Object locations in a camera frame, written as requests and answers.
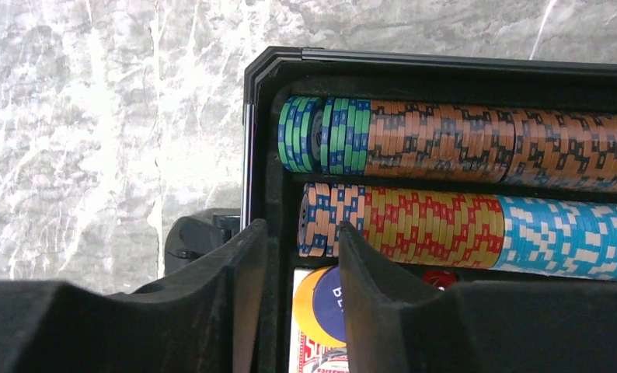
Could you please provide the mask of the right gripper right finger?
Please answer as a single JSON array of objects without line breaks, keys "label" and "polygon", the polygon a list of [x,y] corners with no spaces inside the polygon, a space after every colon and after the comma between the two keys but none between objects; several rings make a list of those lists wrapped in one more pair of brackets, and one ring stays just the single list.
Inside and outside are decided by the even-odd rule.
[{"label": "right gripper right finger", "polygon": [[617,372],[617,283],[473,281],[441,291],[340,225],[352,372]]}]

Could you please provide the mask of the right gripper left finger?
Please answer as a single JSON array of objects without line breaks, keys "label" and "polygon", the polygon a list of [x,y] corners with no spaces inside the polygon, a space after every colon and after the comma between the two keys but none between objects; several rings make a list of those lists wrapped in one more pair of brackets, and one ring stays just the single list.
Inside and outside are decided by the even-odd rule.
[{"label": "right gripper left finger", "polygon": [[0,372],[248,372],[267,223],[131,294],[0,281]]}]

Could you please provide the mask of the blue small blind button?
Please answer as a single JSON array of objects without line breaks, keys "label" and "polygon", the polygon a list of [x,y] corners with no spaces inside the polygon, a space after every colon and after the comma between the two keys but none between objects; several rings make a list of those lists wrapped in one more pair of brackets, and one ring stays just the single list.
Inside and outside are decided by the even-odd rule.
[{"label": "blue small blind button", "polygon": [[343,315],[343,292],[340,269],[330,267],[318,277],[313,289],[312,311],[325,336],[323,340],[330,346],[342,347],[346,344],[346,330]]}]

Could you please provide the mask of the orange big blind button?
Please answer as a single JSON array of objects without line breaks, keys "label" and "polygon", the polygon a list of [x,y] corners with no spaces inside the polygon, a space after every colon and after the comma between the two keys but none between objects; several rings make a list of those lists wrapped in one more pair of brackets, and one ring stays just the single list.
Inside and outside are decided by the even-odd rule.
[{"label": "orange big blind button", "polygon": [[312,311],[312,299],[313,289],[318,280],[318,277],[323,274],[330,267],[323,267],[317,270],[304,271],[300,270],[299,273],[304,277],[297,281],[294,295],[292,312],[294,321],[297,323],[298,328],[312,341],[324,347],[333,347],[329,345],[328,341],[324,341],[323,333],[319,332],[318,324],[315,320],[315,316]]}]

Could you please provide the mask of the red playing card deck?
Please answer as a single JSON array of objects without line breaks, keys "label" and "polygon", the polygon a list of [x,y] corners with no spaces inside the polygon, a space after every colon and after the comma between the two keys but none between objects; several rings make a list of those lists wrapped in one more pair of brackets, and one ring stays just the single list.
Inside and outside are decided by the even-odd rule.
[{"label": "red playing card deck", "polygon": [[[304,276],[300,270],[306,272],[310,269],[298,268],[294,271],[293,295],[297,281]],[[291,306],[291,336],[289,347],[289,368],[290,372],[348,372],[349,364],[347,357],[347,346],[345,347],[324,347],[310,340],[294,321]]]}]

